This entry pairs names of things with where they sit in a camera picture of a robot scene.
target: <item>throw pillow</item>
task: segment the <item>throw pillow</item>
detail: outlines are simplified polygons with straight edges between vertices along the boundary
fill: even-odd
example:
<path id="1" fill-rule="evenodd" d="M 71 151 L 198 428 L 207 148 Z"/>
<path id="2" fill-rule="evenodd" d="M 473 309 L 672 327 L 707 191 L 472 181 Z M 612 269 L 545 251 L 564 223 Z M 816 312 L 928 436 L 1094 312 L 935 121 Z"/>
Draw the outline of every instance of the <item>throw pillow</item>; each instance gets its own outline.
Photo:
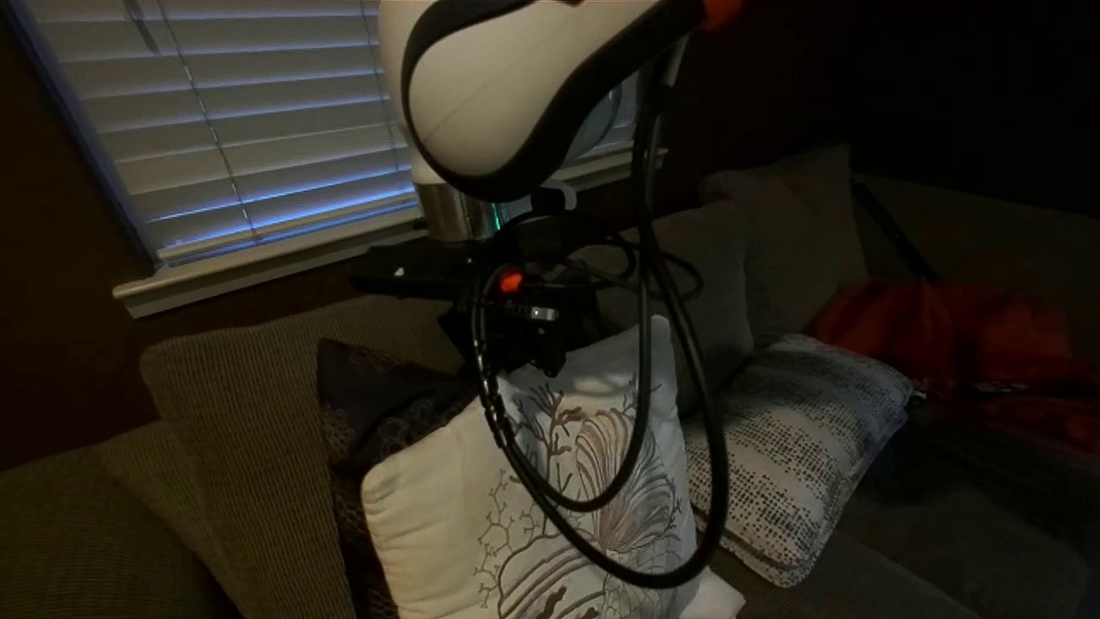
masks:
<path id="1" fill-rule="evenodd" d="M 810 574 L 844 501 L 906 421 L 911 382 L 895 368 L 789 333 L 717 396 L 727 444 L 723 546 L 758 579 Z M 707 510 L 706 436 L 692 444 L 692 498 Z"/>
<path id="2" fill-rule="evenodd" d="M 555 379 L 503 379 L 519 444 L 567 494 L 604 488 L 635 413 L 635 332 L 574 350 Z M 569 523 L 638 572 L 695 546 L 669 327 L 653 320 L 649 433 L 629 484 Z M 646 593 L 584 560 L 514 481 L 473 398 L 362 481 L 364 516 L 402 616 L 677 616 L 699 580 Z"/>
<path id="3" fill-rule="evenodd" d="M 382 363 L 340 342 L 319 342 L 317 398 L 350 603 L 357 616 L 396 616 L 357 484 L 377 461 L 455 421 L 472 398 L 472 386 L 420 364 Z"/>

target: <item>white pillow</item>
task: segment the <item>white pillow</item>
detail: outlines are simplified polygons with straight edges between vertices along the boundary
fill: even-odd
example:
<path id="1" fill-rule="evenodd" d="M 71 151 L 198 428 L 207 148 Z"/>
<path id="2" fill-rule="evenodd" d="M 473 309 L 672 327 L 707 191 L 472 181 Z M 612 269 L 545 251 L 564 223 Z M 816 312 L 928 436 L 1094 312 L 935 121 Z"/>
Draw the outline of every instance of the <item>white pillow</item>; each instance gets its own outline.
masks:
<path id="1" fill-rule="evenodd" d="M 536 444 L 529 458 L 580 498 L 615 474 L 631 429 L 635 332 L 574 350 L 555 379 L 514 372 L 503 379 L 503 396 L 512 421 L 527 421 L 519 442 Z M 638 572 L 669 572 L 695 551 L 672 403 L 669 327 L 653 320 L 653 405 L 638 467 L 604 510 L 569 516 L 590 543 Z M 699 593 L 699 579 L 631 587 L 584 560 L 514 481 L 482 403 L 373 463 L 362 498 L 402 619 L 680 616 Z"/>
<path id="2" fill-rule="evenodd" d="M 745 609 L 745 596 L 727 587 L 711 569 L 699 574 L 699 593 L 680 619 L 734 619 Z"/>

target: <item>couch armrest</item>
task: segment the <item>couch armrest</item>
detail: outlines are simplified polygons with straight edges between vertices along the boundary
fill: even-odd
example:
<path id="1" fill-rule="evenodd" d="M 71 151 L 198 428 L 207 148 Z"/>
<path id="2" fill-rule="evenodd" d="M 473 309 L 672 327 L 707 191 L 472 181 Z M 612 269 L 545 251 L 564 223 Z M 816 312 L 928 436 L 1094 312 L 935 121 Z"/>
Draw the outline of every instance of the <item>couch armrest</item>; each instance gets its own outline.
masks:
<path id="1" fill-rule="evenodd" d="M 232 616 L 90 452 L 0 474 L 0 616 Z"/>
<path id="2" fill-rule="evenodd" d="M 276 325 L 151 347 L 143 386 L 192 463 L 220 574 L 243 616 L 355 616 L 340 565 L 317 343 L 333 339 L 455 372 L 443 302 L 357 296 Z"/>

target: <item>patterned pillow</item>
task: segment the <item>patterned pillow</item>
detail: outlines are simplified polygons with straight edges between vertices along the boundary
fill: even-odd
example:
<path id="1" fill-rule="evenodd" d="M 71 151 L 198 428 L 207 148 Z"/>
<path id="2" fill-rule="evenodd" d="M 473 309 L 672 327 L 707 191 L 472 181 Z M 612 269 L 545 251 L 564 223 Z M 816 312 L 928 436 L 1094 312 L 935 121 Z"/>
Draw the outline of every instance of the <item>patterned pillow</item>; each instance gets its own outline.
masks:
<path id="1" fill-rule="evenodd" d="M 529 458 L 567 494 L 615 474 L 635 413 L 635 332 L 574 350 L 555 379 L 503 379 Z M 695 551 L 669 327 L 653 320 L 653 416 L 629 484 L 569 523 L 615 560 L 677 569 Z M 514 481 L 473 398 L 362 484 L 366 530 L 402 616 L 680 616 L 699 580 L 622 586 L 584 560 Z"/>
<path id="2" fill-rule="evenodd" d="M 895 368 L 789 333 L 717 398 L 727 444 L 723 546 L 758 579 L 795 587 L 810 574 L 844 501 L 904 428 L 911 382 Z M 692 498 L 707 510 L 707 455 L 687 433 Z"/>

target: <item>black cable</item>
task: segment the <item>black cable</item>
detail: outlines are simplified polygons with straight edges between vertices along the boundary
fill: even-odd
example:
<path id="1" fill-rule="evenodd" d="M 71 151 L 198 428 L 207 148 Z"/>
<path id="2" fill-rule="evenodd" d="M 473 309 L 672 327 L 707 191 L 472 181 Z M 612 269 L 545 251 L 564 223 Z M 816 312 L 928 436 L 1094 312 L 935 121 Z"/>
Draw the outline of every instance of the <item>black cable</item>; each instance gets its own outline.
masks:
<path id="1" fill-rule="evenodd" d="M 861 185 L 861 181 L 853 181 L 853 198 L 857 198 L 857 206 L 885 233 L 885 241 L 895 246 L 895 251 L 902 255 L 902 263 L 928 278 L 928 282 L 938 282 L 931 263 L 919 251 L 919 246 L 902 232 L 902 223 L 891 216 L 891 210 L 884 206 L 884 201 Z"/>
<path id="2" fill-rule="evenodd" d="M 576 282 L 567 282 L 567 285 L 536 282 L 538 289 L 602 293 L 602 289 L 624 285 L 624 282 L 635 277 L 635 265 L 638 265 L 635 255 L 646 251 L 638 241 L 624 241 L 612 223 L 604 223 L 604 219 L 599 219 L 599 216 L 590 216 L 590 214 L 576 214 L 576 210 L 519 214 L 519 216 L 512 216 L 512 219 L 498 232 L 498 237 L 509 237 L 504 246 L 521 246 L 521 241 L 514 241 L 514 237 L 521 233 L 521 227 L 529 227 L 529 223 L 536 223 L 536 219 L 580 219 L 580 223 L 588 223 L 590 232 L 599 232 L 599 237 L 588 237 L 584 246 L 569 246 L 564 255 L 555 255 L 555 265 L 569 265 L 569 269 L 576 269 L 576 271 L 588 269 L 584 263 L 574 263 L 569 251 L 590 249 L 590 246 L 599 246 L 599 249 L 615 249 L 615 251 L 624 255 L 624 265 L 622 265 L 615 277 L 607 277 L 607 278 L 599 278 L 599 282 L 588 278 L 584 285 L 576 285 Z M 667 265 L 672 265 L 672 269 L 680 269 L 680 271 L 687 277 L 692 289 L 680 293 L 685 302 L 706 293 L 706 278 L 702 278 L 702 271 L 699 271 L 692 263 L 685 263 L 680 255 L 669 255 L 669 251 L 659 251 L 659 255 L 662 255 Z"/>
<path id="3" fill-rule="evenodd" d="M 672 586 L 685 586 L 695 574 L 702 574 L 723 543 L 726 512 L 727 512 L 727 461 L 726 461 L 723 421 L 717 421 L 717 411 L 714 411 L 714 398 L 711 398 L 711 388 L 707 388 L 707 379 L 702 368 L 702 350 L 699 350 L 692 318 L 685 309 L 677 282 L 669 278 L 659 241 L 653 233 L 653 162 L 657 162 L 659 99 L 662 99 L 659 89 L 662 85 L 657 85 L 653 98 L 638 110 L 638 128 L 635 128 L 635 145 L 631 145 L 631 203 L 635 203 L 638 249 L 643 249 L 638 251 L 638 278 L 643 278 L 643 285 L 638 285 L 638 403 L 635 403 L 635 428 L 631 428 L 631 442 L 629 442 L 629 455 L 622 458 L 612 484 L 617 484 L 617 480 L 624 484 L 629 470 L 635 467 L 638 449 L 646 442 L 646 424 L 649 424 L 649 382 L 653 382 L 649 277 L 653 277 L 657 289 L 662 293 L 662 302 L 669 309 L 672 332 L 685 343 L 695 388 L 702 396 L 702 421 L 706 421 L 707 455 L 711 455 L 711 510 L 706 520 L 702 543 L 695 546 L 695 554 L 680 569 L 669 569 L 662 574 L 646 574 L 646 572 L 624 569 L 624 565 L 604 556 L 599 546 L 590 546 L 567 523 L 567 516 L 560 510 L 569 510 L 569 505 L 590 510 L 594 501 L 590 498 L 588 501 L 574 501 L 574 498 L 554 501 L 554 498 L 560 498 L 560 493 L 519 452 L 512 421 L 509 421 L 504 403 L 498 396 L 498 372 L 488 357 L 486 301 L 498 278 L 498 269 L 488 269 L 479 278 L 473 296 L 472 296 L 472 347 L 473 347 L 473 364 L 479 364 L 482 405 L 486 405 L 486 421 L 488 421 L 498 449 L 504 452 L 514 480 L 527 484 L 527 493 L 545 512 L 545 520 L 560 530 L 560 537 L 567 537 L 567 543 L 574 543 L 590 565 L 604 569 L 607 574 L 615 574 L 629 586 L 643 586 L 643 587 L 672 587 Z"/>

